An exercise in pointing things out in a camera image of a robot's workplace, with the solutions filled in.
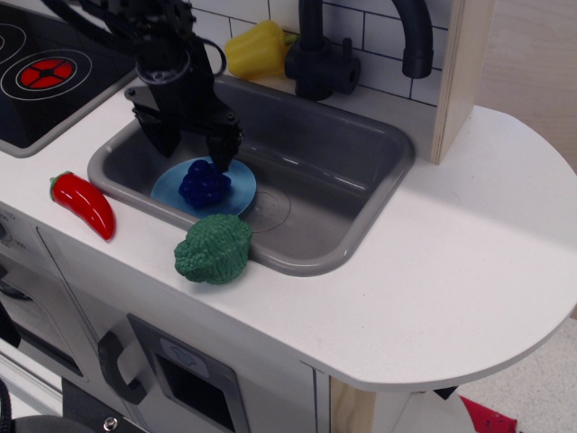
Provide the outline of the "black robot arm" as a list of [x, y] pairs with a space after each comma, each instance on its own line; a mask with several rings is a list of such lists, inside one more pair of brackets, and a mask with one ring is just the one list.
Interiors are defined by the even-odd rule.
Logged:
[[130, 56], [142, 86], [125, 96], [156, 150], [169, 157], [184, 132], [205, 136], [208, 154], [226, 172], [243, 139], [240, 119], [215, 93], [209, 41], [196, 35], [187, 1], [48, 1], [83, 35]]

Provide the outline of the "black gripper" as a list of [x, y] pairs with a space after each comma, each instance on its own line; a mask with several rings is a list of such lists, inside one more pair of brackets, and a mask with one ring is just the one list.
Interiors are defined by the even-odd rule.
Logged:
[[215, 93], [217, 74], [206, 50], [142, 49], [136, 72], [143, 85], [125, 96], [157, 152], [169, 158], [183, 132], [201, 134], [217, 170], [227, 172], [243, 132], [238, 115]]

